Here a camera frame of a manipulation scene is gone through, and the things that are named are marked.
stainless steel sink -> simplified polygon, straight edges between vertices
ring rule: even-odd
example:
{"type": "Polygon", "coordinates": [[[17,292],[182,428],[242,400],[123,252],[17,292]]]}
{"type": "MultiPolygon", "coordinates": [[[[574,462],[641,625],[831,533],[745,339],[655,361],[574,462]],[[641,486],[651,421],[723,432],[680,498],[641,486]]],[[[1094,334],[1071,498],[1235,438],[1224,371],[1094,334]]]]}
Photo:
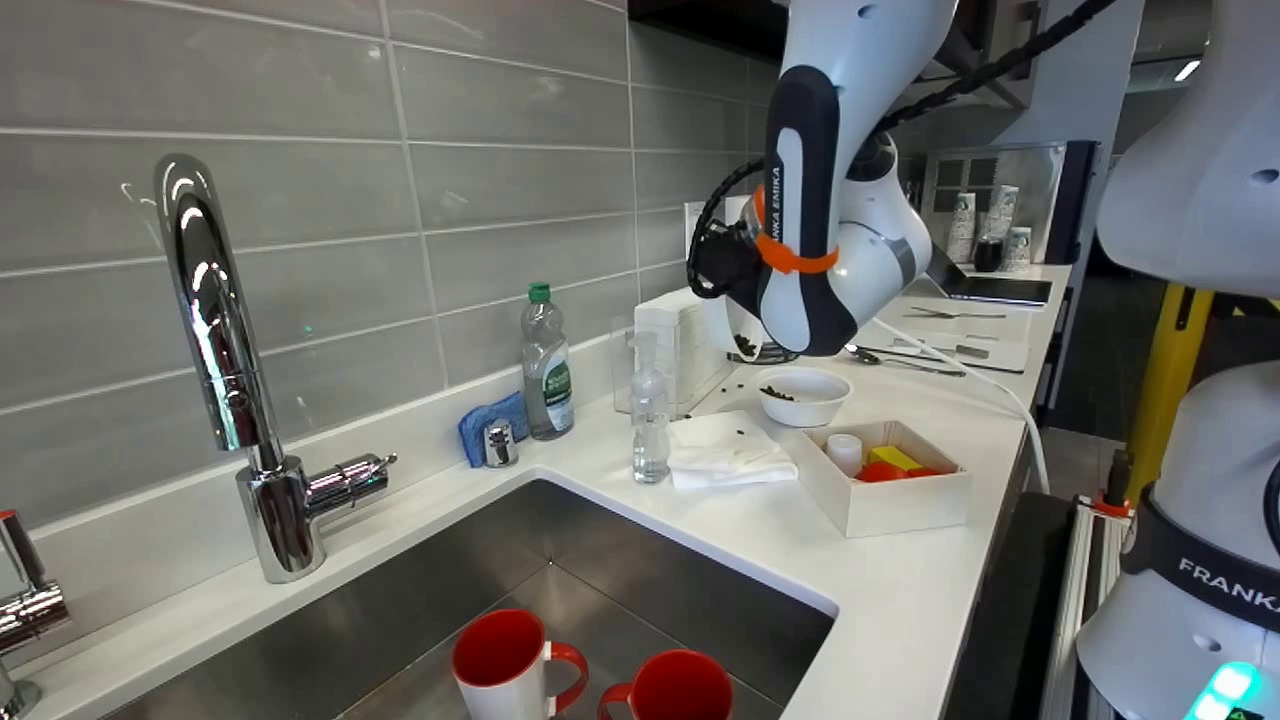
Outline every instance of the stainless steel sink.
{"type": "Polygon", "coordinates": [[[735,716],[779,716],[831,628],[831,618],[535,482],[117,716],[454,720],[464,716],[454,640],[506,606],[587,652],[591,685],[574,716],[595,716],[610,685],[678,643],[731,672],[735,716]]]}

red cup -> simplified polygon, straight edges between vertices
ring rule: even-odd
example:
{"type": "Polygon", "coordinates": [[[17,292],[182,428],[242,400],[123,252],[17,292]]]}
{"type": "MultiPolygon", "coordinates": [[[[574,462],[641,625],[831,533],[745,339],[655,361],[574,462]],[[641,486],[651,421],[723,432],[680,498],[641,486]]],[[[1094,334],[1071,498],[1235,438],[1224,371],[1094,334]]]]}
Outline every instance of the red cup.
{"type": "Polygon", "coordinates": [[[728,720],[728,672],[692,648],[655,652],[627,685],[600,697],[595,716],[610,720],[614,706],[627,706],[638,720],[728,720]]]}
{"type": "Polygon", "coordinates": [[[569,712],[587,688],[582,648],[549,640],[546,625],[523,607],[499,607],[471,620],[454,643],[454,682],[471,720],[546,720],[569,712]],[[549,699],[546,665],[575,669],[575,682],[549,699]]]}

dish soap bottle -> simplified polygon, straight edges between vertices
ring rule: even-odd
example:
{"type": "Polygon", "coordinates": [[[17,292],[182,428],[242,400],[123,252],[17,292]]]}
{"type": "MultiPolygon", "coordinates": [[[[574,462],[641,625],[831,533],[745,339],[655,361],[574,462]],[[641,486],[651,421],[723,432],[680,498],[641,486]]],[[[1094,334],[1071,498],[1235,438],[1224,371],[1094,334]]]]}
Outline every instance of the dish soap bottle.
{"type": "Polygon", "coordinates": [[[574,375],[565,317],[553,303],[553,283],[528,283],[520,314],[520,366],[523,366],[523,407],[528,438],[553,439],[574,428],[574,375]]]}

clear glass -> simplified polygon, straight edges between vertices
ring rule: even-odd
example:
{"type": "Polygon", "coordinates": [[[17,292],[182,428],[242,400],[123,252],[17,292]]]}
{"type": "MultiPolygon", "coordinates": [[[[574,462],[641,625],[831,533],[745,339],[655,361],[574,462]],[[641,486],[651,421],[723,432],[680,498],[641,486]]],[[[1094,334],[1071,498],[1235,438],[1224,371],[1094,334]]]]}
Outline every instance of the clear glass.
{"type": "Polygon", "coordinates": [[[668,375],[661,368],[655,336],[634,336],[634,482],[655,486],[671,472],[668,445],[668,375]]]}
{"type": "Polygon", "coordinates": [[[638,375],[638,334],[620,326],[617,347],[610,353],[614,371],[614,412],[634,418],[634,375],[638,375]]]}

mug handle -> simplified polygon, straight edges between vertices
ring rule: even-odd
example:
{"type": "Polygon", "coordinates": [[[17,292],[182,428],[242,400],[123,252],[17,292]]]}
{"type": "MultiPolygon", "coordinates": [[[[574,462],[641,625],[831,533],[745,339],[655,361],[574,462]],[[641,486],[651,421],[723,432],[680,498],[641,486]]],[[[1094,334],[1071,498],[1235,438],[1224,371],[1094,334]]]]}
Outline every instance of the mug handle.
{"type": "Polygon", "coordinates": [[[574,643],[562,643],[562,640],[549,640],[553,643],[553,656],[549,661],[562,661],[562,665],[574,665],[575,669],[575,682],[553,699],[555,716],[569,712],[586,688],[587,688],[587,656],[574,643]]]}
{"type": "Polygon", "coordinates": [[[595,720],[610,720],[610,706],[634,706],[634,685],[614,685],[604,697],[600,697],[600,707],[595,707],[595,720]]]}

